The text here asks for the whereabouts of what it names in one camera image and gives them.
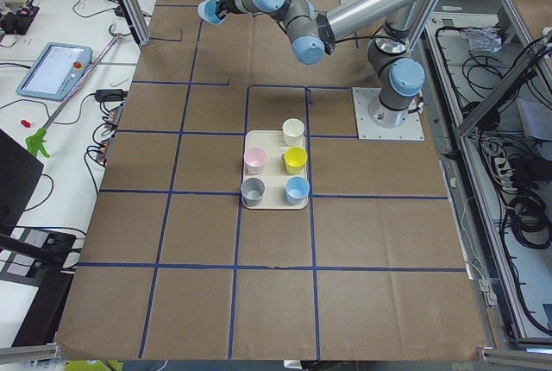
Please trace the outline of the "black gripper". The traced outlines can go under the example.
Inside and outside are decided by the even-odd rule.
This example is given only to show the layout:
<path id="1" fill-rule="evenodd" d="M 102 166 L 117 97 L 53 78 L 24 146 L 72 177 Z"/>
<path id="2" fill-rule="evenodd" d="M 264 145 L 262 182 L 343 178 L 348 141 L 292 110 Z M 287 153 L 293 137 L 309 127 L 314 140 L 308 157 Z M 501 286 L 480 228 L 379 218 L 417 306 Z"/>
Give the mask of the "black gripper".
<path id="1" fill-rule="evenodd" d="M 235 0 L 219 0 L 216 4 L 216 16 L 219 20 L 224 20 L 228 14 L 241 14 Z"/>

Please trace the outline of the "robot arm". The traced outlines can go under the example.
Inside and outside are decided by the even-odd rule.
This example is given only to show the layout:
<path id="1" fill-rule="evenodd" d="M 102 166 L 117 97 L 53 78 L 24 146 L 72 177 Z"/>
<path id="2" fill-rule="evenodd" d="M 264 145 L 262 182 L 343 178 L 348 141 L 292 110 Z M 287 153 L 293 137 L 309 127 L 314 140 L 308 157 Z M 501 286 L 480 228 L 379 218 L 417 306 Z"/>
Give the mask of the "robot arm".
<path id="1" fill-rule="evenodd" d="M 281 22 L 297 60 L 316 64 L 334 52 L 337 43 L 381 19 L 381 35 L 372 38 L 367 57 L 382 87 L 367 107 L 371 120 L 383 128 L 401 126 L 412 100 L 425 81 L 422 66 L 406 52 L 414 27 L 423 28 L 421 15 L 429 0 L 348 0 L 325 13 L 316 14 L 307 0 L 205 0 L 198 14 L 221 23 L 228 14 L 265 14 Z"/>

